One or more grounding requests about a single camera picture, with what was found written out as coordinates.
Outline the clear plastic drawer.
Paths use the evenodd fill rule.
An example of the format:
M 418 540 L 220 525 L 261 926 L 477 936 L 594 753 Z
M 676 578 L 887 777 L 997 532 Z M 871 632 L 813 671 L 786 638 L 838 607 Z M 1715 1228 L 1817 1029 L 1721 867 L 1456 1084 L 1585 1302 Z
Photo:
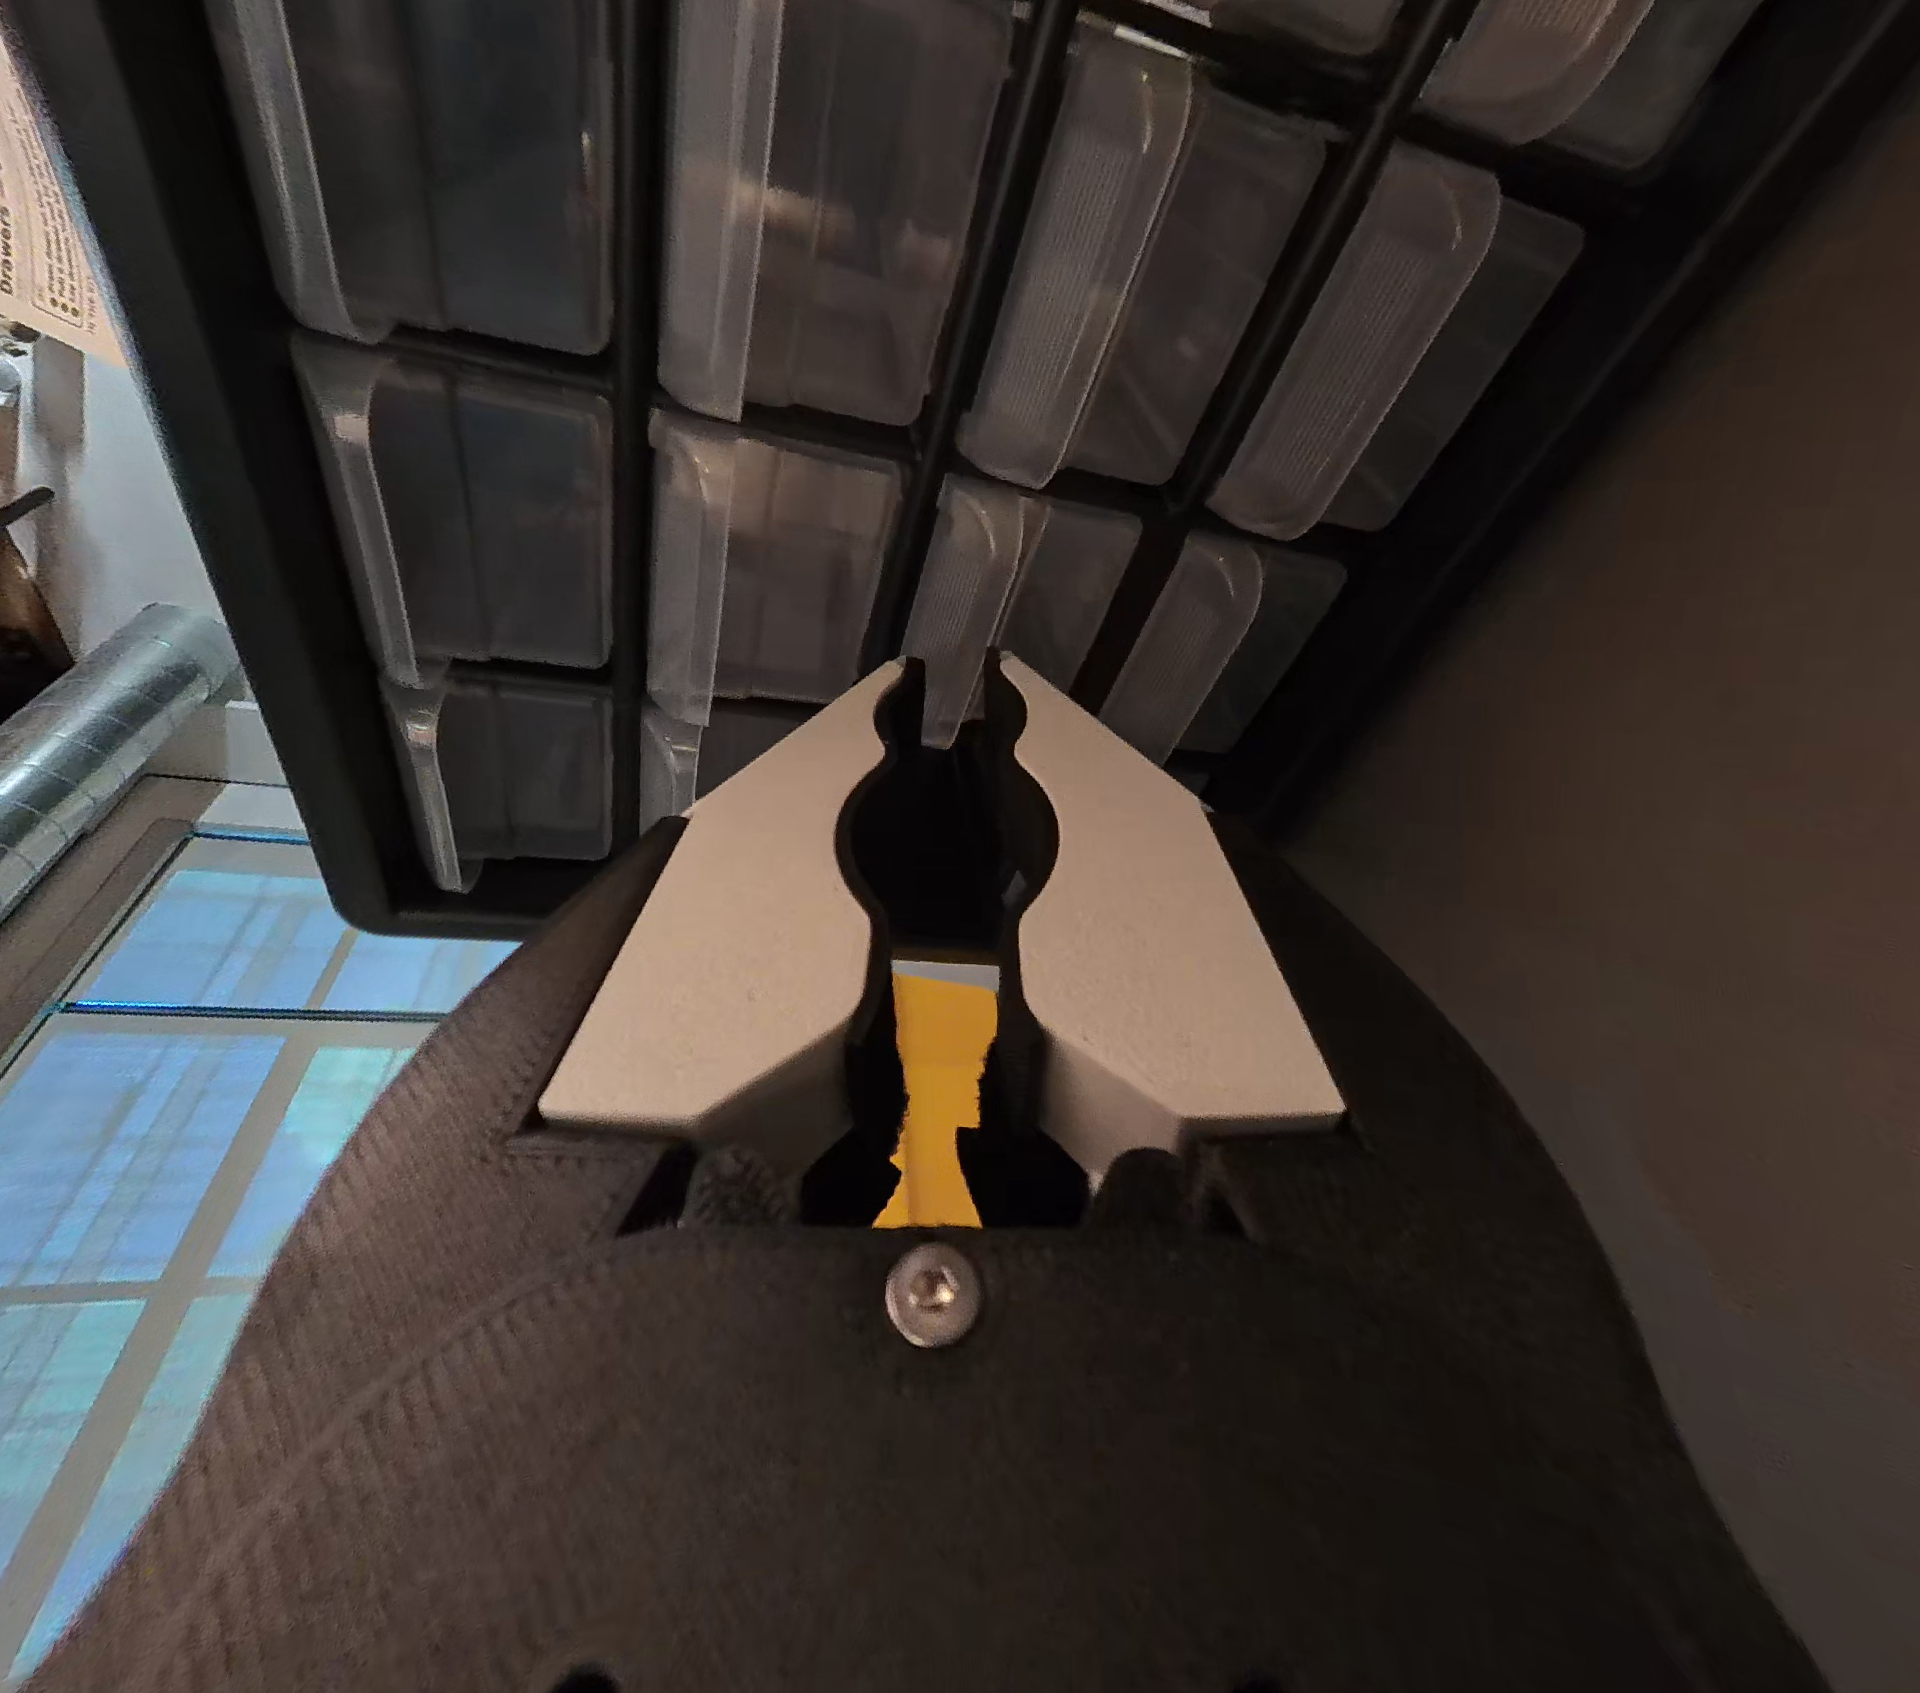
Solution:
M 908 650 L 923 665 L 917 741 L 950 747 L 961 718 L 982 718 L 985 650 L 1069 693 L 1139 532 L 1128 508 L 948 477 L 908 616 Z

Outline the yellow plastic bin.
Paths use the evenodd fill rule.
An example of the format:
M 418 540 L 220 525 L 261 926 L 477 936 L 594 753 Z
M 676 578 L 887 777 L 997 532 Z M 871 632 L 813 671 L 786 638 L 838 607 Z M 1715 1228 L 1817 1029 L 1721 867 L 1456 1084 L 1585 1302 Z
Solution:
M 961 1168 L 961 1131 L 982 1131 L 982 1078 L 997 1048 L 997 981 L 985 966 L 900 959 L 900 1193 L 881 1212 L 881 1228 L 972 1228 L 972 1193 Z

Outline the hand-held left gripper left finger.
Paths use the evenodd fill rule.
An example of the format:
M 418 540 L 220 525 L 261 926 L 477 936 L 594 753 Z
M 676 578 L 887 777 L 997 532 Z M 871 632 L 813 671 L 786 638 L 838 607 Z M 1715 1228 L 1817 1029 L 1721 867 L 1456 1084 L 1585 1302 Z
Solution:
M 917 747 L 923 665 L 887 662 L 688 816 L 537 1114 L 759 1151 L 804 1193 L 900 1193 L 889 926 L 849 816 Z

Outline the black drawer cabinet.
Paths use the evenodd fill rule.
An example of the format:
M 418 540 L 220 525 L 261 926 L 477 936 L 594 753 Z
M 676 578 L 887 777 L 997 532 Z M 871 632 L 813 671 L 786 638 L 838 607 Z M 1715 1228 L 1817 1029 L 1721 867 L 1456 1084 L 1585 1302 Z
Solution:
M 1181 532 L 1151 477 L 1199 433 L 1261 265 L 1321 236 L 1310 206 L 1325 199 L 1336 137 L 1232 97 L 1227 71 L 1151 35 L 1156 16 L 1124 0 L 1124 21 L 1020 28 L 1040 50 L 1020 91 L 1040 137 L 1013 145 L 1007 216 L 1037 216 L 1013 224 L 1013 274 L 982 274 L 968 299 L 997 331 L 948 384 L 972 404 L 961 464 L 915 487 L 908 428 L 832 428 L 759 398 L 786 386 L 798 348 L 822 376 L 849 370 L 849 331 L 804 331 L 804 307 L 822 316 L 822 274 L 804 265 L 832 185 L 849 206 L 866 176 L 861 206 L 889 214 L 887 121 L 933 185 L 923 97 L 889 80 L 933 16 L 667 0 L 667 117 L 693 132 L 667 176 L 667 386 L 642 398 L 642 709 L 610 713 L 610 693 L 532 665 L 373 671 L 373 747 L 419 791 L 431 867 L 507 835 L 583 842 L 610 764 L 642 791 L 601 831 L 617 850 L 554 911 L 660 858 L 667 816 L 908 650 L 948 477 L 1145 525 L 1069 704 L 1214 811 L 1292 831 L 1481 568 L 1915 78 L 1915 0 L 1768 0 L 1741 28 L 1762 117 L 1736 121 L 1736 152 L 1755 145 L 1755 171 L 1731 185 L 1731 224 L 1755 236 L 1683 259 L 1671 316 L 1628 307 L 1649 236 L 1601 265 L 1601 224 L 1387 145 L 1387 171 L 1359 171 L 1359 216 L 1336 224 L 1336 278 L 1310 278 L 1310 348 L 1252 386 L 1252 444 L 1227 444 L 1227 514 Z M 283 331 L 201 0 L 8 0 L 8 43 L 50 105 L 266 713 L 266 662 L 316 650 L 316 623 L 366 650 L 351 588 L 321 588 L 334 616 L 299 607 L 299 542 L 321 542 L 321 572 L 339 572 L 339 542 L 373 552 L 373 623 L 418 638 L 484 612 L 507 623 L 508 578 L 515 599 L 583 578 L 601 404 Z M 961 893 L 908 901 L 917 933 L 948 911 L 985 933 L 972 911 L 1007 869 L 982 867 L 982 718 L 900 769 L 908 811 L 961 858 Z M 360 926 L 532 936 L 545 918 Z

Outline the set of translucent cabinet drawers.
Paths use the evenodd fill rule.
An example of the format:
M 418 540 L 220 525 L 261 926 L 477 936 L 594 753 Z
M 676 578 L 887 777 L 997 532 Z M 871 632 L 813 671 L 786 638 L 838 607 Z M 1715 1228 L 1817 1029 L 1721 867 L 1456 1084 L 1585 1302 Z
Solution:
M 1601 224 L 1601 265 L 1649 236 L 1649 278 L 1628 307 L 1671 316 L 1683 259 L 1721 259 L 1736 232 L 1736 121 L 1762 117 L 1762 64 L 1741 43 L 1768 0 L 1156 0 L 1172 35 L 1227 91 L 1269 117 L 1336 137 L 1325 199 L 1310 206 L 1310 255 L 1261 265 L 1252 326 L 1232 331 L 1203 386 L 1199 433 L 1172 458 L 1181 532 L 1220 508 L 1227 444 L 1252 444 L 1252 386 L 1310 348 L 1310 278 L 1336 278 L 1336 224 L 1359 216 L 1359 171 L 1387 171 L 1387 145 L 1446 152 L 1503 176 L 1521 199 L 1570 224 Z M 822 316 L 804 331 L 849 331 L 849 370 L 822 376 L 798 348 L 769 408 L 832 428 L 908 428 L 915 487 L 961 464 L 950 376 L 985 358 L 972 278 L 1013 274 L 1013 145 L 1037 145 L 1020 91 L 1040 80 L 1037 21 L 1124 21 L 1124 0 L 908 0 L 933 16 L 889 78 L 923 97 L 933 185 L 908 164 L 908 132 L 881 132 L 881 199 L 832 199 Z M 642 398 L 667 386 L 667 176 L 688 132 L 667 117 L 667 0 L 201 0 L 224 71 L 266 265 L 283 331 L 339 358 L 403 358 L 440 376 L 494 376 L 545 398 L 601 404 L 583 470 L 583 578 L 557 599 L 507 599 L 446 638 L 373 623 L 373 552 L 294 552 L 294 594 L 316 616 L 351 588 L 366 650 L 269 650 L 269 725 L 294 741 L 294 791 L 316 816 L 328 886 L 351 918 L 525 926 L 617 850 L 601 831 L 642 797 L 610 764 L 583 842 L 507 835 L 453 842 L 431 867 L 419 791 L 373 747 L 373 671 L 418 685 L 419 665 L 532 665 L 572 671 L 572 693 L 642 709 Z

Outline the instruction poster on cardboard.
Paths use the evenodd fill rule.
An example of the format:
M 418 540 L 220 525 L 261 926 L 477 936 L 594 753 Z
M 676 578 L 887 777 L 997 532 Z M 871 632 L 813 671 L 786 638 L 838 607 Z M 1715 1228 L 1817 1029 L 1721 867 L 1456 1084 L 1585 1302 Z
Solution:
M 108 356 L 86 244 L 14 50 L 0 50 L 0 318 Z

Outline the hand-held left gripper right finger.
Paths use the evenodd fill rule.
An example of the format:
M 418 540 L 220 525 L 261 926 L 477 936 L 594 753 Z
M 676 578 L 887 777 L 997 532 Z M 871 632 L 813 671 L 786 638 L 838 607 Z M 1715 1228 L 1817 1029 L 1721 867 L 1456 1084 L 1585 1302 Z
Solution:
M 1203 804 L 1013 650 L 985 662 L 982 747 L 1007 867 L 982 1131 L 1088 1193 L 1139 1151 L 1336 1131 L 1351 1101 Z

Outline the silver ventilation duct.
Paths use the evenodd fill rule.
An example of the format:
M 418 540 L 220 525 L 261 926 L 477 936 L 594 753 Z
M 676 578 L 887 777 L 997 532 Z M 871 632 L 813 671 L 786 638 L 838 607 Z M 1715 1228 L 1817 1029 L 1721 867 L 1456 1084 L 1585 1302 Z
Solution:
M 229 623 L 146 607 L 0 725 L 0 918 L 131 797 L 150 753 L 239 680 Z

